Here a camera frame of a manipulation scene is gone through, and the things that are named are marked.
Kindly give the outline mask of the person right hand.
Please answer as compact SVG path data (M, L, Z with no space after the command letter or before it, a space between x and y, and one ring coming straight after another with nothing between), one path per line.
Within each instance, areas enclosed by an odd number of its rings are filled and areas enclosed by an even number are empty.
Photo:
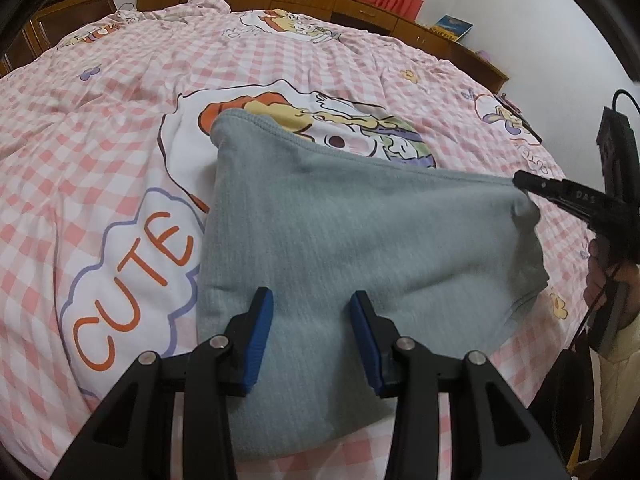
M612 266L603 270L598 257L600 247L596 240L592 240L588 246L588 274L586 277L586 289L584 299L588 307L599 310L608 298L608 285L614 280L628 287L627 297L618 318L617 327L622 330L629 326L639 314L639 267L633 262L625 260L618 270Z

